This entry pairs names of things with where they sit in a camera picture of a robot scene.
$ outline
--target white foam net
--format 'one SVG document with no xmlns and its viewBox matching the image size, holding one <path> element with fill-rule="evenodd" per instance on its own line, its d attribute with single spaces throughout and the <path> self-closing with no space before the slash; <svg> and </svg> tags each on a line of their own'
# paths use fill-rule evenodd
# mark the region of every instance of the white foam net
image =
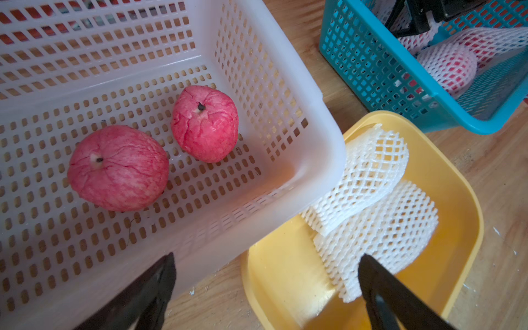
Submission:
<svg viewBox="0 0 528 330">
<path fill-rule="evenodd" d="M 471 86 L 477 73 L 477 56 L 458 43 L 440 43 L 417 56 L 418 62 L 454 99 Z"/>
<path fill-rule="evenodd" d="M 318 234 L 314 244 L 339 297 L 349 303 L 361 295 L 357 267 L 363 254 L 396 274 L 423 251 L 437 224 L 434 202 L 415 184 L 402 181 L 329 235 Z"/>
<path fill-rule="evenodd" d="M 528 27 L 474 27 L 460 31 L 442 43 L 464 45 L 477 56 L 478 67 L 483 68 L 496 56 L 528 46 Z"/>
<path fill-rule="evenodd" d="M 347 143 L 346 153 L 341 180 L 301 214 L 322 235 L 391 192 L 409 160 L 403 138 L 398 133 L 384 131 L 381 124 Z"/>
<path fill-rule="evenodd" d="M 389 19 L 392 9 L 396 0 L 376 0 L 376 3 L 372 9 L 372 13 L 376 15 L 381 23 L 385 24 Z M 429 23 L 430 30 L 418 35 L 404 36 L 398 38 L 398 41 L 412 54 L 416 55 L 420 50 L 427 47 L 429 42 L 435 37 L 438 32 L 438 28 L 442 23 L 435 22 L 431 13 L 427 13 L 427 21 Z M 404 6 L 395 23 L 391 27 L 391 31 L 397 31 L 400 29 L 406 29 L 411 23 L 411 14 L 407 6 Z"/>
</svg>

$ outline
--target apple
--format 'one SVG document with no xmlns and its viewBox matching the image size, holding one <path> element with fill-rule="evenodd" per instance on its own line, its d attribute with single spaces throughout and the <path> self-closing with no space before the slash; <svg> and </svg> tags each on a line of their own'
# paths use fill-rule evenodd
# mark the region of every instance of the apple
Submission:
<svg viewBox="0 0 528 330">
<path fill-rule="evenodd" d="M 108 126 L 87 136 L 70 159 L 68 180 L 89 202 L 111 211 L 136 211 L 165 189 L 168 159 L 159 143 L 128 126 Z"/>
<path fill-rule="evenodd" d="M 237 107 L 218 90 L 188 86 L 174 105 L 171 128 L 184 151 L 203 162 L 216 163 L 237 143 Z"/>
</svg>

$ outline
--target black object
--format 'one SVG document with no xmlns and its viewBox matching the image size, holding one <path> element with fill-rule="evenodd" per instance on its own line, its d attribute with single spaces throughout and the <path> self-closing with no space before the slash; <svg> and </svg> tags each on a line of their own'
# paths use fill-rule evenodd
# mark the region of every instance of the black object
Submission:
<svg viewBox="0 0 528 330">
<path fill-rule="evenodd" d="M 167 254 L 75 330 L 160 330 L 176 283 L 174 255 Z"/>
<path fill-rule="evenodd" d="M 389 31 L 403 10 L 406 2 L 409 8 L 409 14 L 411 15 L 411 23 L 406 29 L 393 31 L 392 34 L 396 38 L 429 31 L 430 26 L 427 21 L 427 12 L 432 12 L 436 22 L 450 21 L 485 4 L 487 0 L 396 0 L 394 8 L 385 23 L 385 27 Z"/>
<path fill-rule="evenodd" d="M 372 330 L 455 330 L 372 256 L 364 254 L 359 281 Z"/>
</svg>

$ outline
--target wooden surface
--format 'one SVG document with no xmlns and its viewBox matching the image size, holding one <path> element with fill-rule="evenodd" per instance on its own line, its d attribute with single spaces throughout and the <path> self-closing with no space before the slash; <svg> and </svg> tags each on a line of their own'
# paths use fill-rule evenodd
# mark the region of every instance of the wooden surface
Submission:
<svg viewBox="0 0 528 330">
<path fill-rule="evenodd" d="M 366 110 L 318 51 L 324 0 L 265 0 L 345 132 Z M 458 329 L 528 329 L 528 107 L 491 136 L 461 128 L 428 134 L 475 190 L 484 241 L 449 316 Z M 262 329 L 240 277 L 240 258 L 167 308 L 164 330 Z"/>
</svg>

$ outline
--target yellow plastic tray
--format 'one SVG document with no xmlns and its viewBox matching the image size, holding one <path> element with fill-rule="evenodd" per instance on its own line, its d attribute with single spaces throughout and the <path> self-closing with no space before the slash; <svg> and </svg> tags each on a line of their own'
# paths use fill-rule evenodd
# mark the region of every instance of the yellow plastic tray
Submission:
<svg viewBox="0 0 528 330">
<path fill-rule="evenodd" d="M 410 121 L 388 111 L 363 117 L 345 134 L 352 140 L 373 125 L 400 133 L 409 146 L 404 178 L 435 202 L 439 224 L 423 253 L 397 274 L 410 290 L 446 318 L 482 242 L 483 218 L 468 182 Z M 338 298 L 317 254 L 315 232 L 296 216 L 246 251 L 242 281 L 267 330 L 370 329 L 363 298 Z"/>
</svg>

